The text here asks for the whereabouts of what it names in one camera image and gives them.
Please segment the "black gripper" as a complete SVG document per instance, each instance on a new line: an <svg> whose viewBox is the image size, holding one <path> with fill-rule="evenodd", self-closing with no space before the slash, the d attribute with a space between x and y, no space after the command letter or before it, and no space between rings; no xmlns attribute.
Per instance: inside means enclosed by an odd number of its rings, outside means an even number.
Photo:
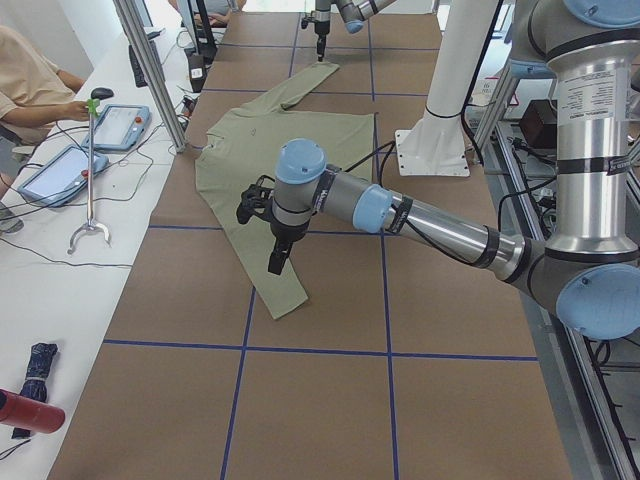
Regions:
<svg viewBox="0 0 640 480"><path fill-rule="evenodd" d="M306 235L306 224L288 225L278 220L271 223L275 245L269 257L268 272L281 274L289 259L293 244Z"/></svg>
<svg viewBox="0 0 640 480"><path fill-rule="evenodd" d="M330 33L330 21L329 20L315 20L314 31L318 35L316 41L316 55L317 61L324 61L326 50L326 36Z"/></svg>

